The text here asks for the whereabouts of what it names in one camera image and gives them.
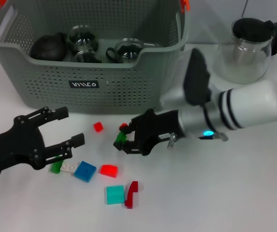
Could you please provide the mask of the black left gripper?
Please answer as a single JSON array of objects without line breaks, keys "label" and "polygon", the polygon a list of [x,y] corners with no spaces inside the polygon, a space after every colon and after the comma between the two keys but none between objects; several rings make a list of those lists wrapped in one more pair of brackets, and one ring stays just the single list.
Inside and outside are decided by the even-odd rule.
[{"label": "black left gripper", "polygon": [[51,110],[47,106],[14,119],[13,126],[0,134],[0,171],[25,163],[35,170],[73,157],[72,148],[85,144],[83,133],[57,145],[45,148],[39,126],[69,116],[68,108]]}]

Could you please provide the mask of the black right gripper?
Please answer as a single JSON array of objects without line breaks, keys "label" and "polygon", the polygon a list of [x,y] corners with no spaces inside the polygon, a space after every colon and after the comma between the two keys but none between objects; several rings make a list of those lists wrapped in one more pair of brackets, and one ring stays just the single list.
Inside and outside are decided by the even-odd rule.
[{"label": "black right gripper", "polygon": [[185,137],[179,125],[177,110],[157,115],[153,109],[148,109],[144,114],[133,118],[129,125],[121,124],[119,130],[123,134],[130,134],[134,131],[134,141],[114,142],[114,147],[126,154],[141,154],[143,156],[149,155],[157,144],[169,140],[169,138],[161,139],[160,136],[163,134],[174,133],[177,139]]}]

